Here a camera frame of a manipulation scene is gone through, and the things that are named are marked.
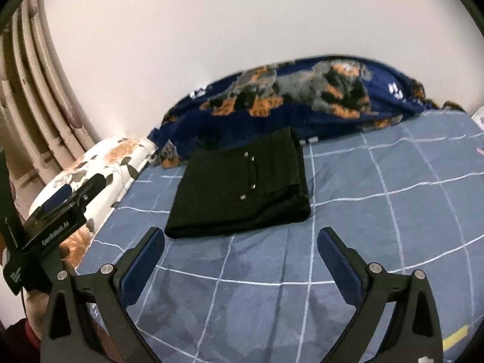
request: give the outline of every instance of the mattress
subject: mattress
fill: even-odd
[[[388,271],[428,276],[452,362],[484,314],[484,132],[464,113],[425,112],[381,131],[304,147],[312,214],[303,223],[171,240],[128,313],[164,363],[316,363],[354,308],[318,255],[331,226]],[[164,228],[184,168],[145,168],[78,267],[115,263]],[[362,361],[374,356],[388,304]],[[100,322],[95,305],[92,313]]]

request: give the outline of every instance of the metal rivet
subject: metal rivet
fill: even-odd
[[[57,273],[57,279],[58,280],[65,280],[67,277],[67,271],[61,270],[59,273]]]
[[[421,270],[416,270],[415,277],[417,277],[419,280],[423,280],[425,278],[425,273]]]
[[[106,263],[105,265],[101,266],[101,273],[109,274],[113,271],[114,267],[110,263]]]
[[[370,263],[370,271],[373,273],[380,273],[383,269],[378,263]]]

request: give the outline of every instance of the yellow strip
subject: yellow strip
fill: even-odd
[[[468,334],[469,334],[469,325],[461,327],[453,335],[447,337],[445,340],[442,341],[442,346],[444,347],[444,351],[456,345],[460,340],[462,340]]]

